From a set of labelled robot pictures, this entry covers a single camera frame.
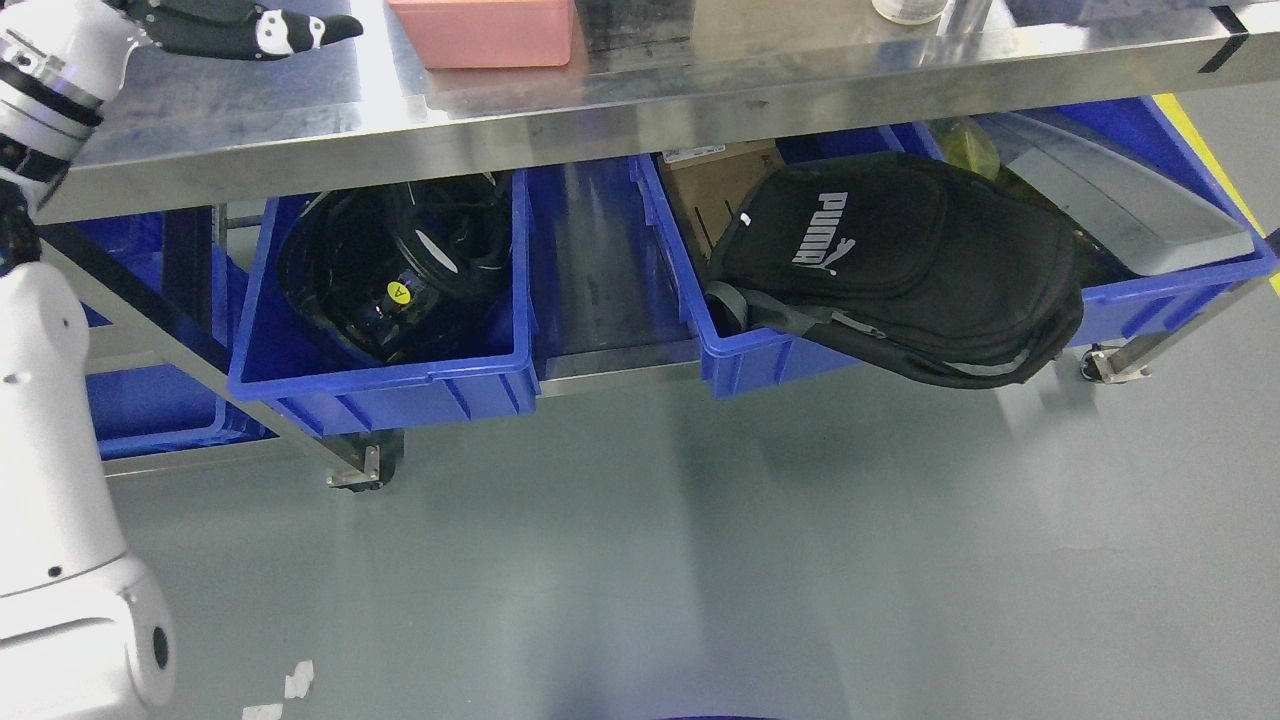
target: gray plastic item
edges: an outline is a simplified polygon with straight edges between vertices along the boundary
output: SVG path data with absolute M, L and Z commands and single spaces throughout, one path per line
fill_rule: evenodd
M 1130 270 L 1158 275 L 1253 251 L 1203 197 L 1101 145 L 1014 113 L 982 115 L 1000 159 Z

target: backpack zipper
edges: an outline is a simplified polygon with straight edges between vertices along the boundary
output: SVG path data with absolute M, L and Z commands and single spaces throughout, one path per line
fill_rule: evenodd
M 867 323 L 859 323 L 858 320 L 850 318 L 849 315 L 845 315 L 844 313 L 832 313 L 831 319 L 836 320 L 841 325 L 845 325 L 846 328 L 852 328 L 863 334 L 869 334 L 876 340 L 888 340 L 888 336 L 884 334 L 884 331 L 868 325 Z

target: puma logo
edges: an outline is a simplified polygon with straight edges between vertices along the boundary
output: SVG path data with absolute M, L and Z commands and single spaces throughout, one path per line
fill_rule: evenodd
M 791 264 L 826 270 L 835 277 L 836 270 L 831 269 L 831 264 L 849 255 L 858 245 L 856 240 L 842 237 L 836 243 L 836 249 L 831 250 L 831 243 L 836 240 L 836 228 L 845 215 L 849 193 L 823 192 L 818 196 L 818 202 L 822 204 L 822 209 L 809 219 L 809 229 L 805 231 L 804 240 L 800 241 L 800 247 L 796 250 L 795 258 L 791 259 Z

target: black tape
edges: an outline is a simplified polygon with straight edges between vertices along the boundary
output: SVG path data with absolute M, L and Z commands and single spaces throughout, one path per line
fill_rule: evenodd
M 1231 33 L 1231 37 L 1228 37 L 1221 50 L 1213 54 L 1208 63 L 1204 63 L 1204 67 L 1199 69 L 1201 73 L 1216 73 L 1222 68 L 1222 65 L 1226 64 L 1228 60 L 1231 59 L 1231 55 L 1235 55 L 1235 53 L 1244 45 L 1244 41 L 1249 38 L 1249 29 L 1244 27 L 1244 23 L 1240 22 L 1240 18 L 1234 10 L 1226 5 L 1216 5 L 1210 8 L 1210 12 L 1212 12 L 1213 17 L 1217 18 L 1217 22 L 1222 23 L 1222 27 Z
M 36 182 L 50 182 L 70 165 L 52 155 L 27 147 L 24 143 L 0 133 L 0 167 Z
M 82 126 L 96 128 L 102 124 L 102 115 L 97 114 L 97 110 L 86 108 L 70 97 L 50 90 L 38 79 L 28 76 L 9 63 L 0 63 L 0 81 L 13 86 L 14 90 L 31 97 L 36 102 L 40 102 L 45 108 L 49 108 L 64 118 L 76 120 Z

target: cardboard box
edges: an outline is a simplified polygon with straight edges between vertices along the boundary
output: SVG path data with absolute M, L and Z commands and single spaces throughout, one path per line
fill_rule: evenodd
M 663 152 L 658 169 L 690 251 L 709 260 L 742 200 L 785 164 L 772 140 Z

